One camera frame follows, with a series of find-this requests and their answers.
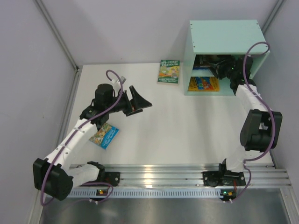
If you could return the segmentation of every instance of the white tabletop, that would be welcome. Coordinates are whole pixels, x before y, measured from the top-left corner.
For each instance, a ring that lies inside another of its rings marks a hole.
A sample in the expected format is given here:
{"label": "white tabletop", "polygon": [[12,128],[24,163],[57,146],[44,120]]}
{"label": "white tabletop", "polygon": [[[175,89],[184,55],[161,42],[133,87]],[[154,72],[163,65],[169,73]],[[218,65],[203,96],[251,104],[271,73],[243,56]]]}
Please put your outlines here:
{"label": "white tabletop", "polygon": [[[68,132],[94,98],[101,83],[109,83],[106,70],[127,78],[153,106],[126,117],[110,114],[108,123],[119,128],[107,150],[88,142],[74,164],[216,164],[240,145],[239,135],[247,116],[237,97],[185,96],[179,85],[157,84],[159,63],[85,65],[71,113]],[[270,155],[252,162],[273,165]]]}

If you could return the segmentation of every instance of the gray wall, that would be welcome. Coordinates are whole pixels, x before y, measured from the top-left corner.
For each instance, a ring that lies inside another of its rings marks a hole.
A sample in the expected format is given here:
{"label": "gray wall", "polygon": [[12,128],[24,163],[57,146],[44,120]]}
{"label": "gray wall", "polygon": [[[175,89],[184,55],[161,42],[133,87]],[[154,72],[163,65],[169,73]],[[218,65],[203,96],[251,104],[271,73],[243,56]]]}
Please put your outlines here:
{"label": "gray wall", "polygon": [[182,60],[189,20],[257,19],[277,0],[43,0],[79,65]]}
{"label": "gray wall", "polygon": [[32,164],[55,147],[74,70],[32,0],[0,1],[0,222],[22,224]]}
{"label": "gray wall", "polygon": [[274,149],[280,167],[287,169],[299,198],[299,23],[298,0],[287,0],[266,33],[271,54],[256,75],[260,93],[283,123]]}

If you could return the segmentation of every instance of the book cover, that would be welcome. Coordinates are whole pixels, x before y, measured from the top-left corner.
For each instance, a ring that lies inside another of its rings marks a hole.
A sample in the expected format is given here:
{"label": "book cover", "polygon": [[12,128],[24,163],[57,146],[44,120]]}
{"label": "book cover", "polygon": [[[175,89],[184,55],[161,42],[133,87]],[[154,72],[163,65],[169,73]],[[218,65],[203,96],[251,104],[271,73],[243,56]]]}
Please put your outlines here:
{"label": "book cover", "polygon": [[216,77],[191,77],[188,91],[219,91],[219,80]]}
{"label": "book cover", "polygon": [[89,140],[95,143],[96,145],[100,146],[101,148],[106,149],[113,140],[113,138],[116,136],[118,131],[118,128],[105,123],[103,124],[101,129]]}
{"label": "book cover", "polygon": [[158,76],[159,84],[178,84],[179,61],[161,60]]}

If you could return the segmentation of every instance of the blue book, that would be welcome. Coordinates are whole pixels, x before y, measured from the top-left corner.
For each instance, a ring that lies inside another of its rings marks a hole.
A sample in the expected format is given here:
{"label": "blue book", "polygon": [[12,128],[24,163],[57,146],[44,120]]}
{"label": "blue book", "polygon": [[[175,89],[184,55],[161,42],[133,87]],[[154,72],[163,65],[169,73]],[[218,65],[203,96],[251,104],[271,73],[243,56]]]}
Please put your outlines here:
{"label": "blue book", "polygon": [[106,148],[109,146],[111,141],[114,139],[114,137],[116,136],[118,131],[119,131],[118,128],[105,123],[105,124],[103,124],[101,129],[94,136],[92,136],[89,140],[92,141],[94,144],[96,144],[106,150]]}

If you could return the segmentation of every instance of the light green cabinet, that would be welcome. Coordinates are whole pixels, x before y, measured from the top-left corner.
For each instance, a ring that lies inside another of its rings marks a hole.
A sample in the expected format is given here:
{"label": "light green cabinet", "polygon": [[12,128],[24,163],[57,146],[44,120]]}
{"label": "light green cabinet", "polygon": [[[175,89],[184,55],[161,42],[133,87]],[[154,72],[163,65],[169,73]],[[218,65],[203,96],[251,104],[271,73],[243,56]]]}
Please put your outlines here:
{"label": "light green cabinet", "polygon": [[[229,87],[230,80],[227,78],[219,80],[219,92],[188,91],[191,77],[213,76],[208,70],[193,70],[196,55],[245,55],[253,44],[262,41],[265,41],[265,38],[256,20],[190,21],[182,69],[185,95],[233,95]],[[257,55],[266,50],[267,46],[260,44],[255,46],[250,54]],[[269,53],[254,57],[251,78]]]}

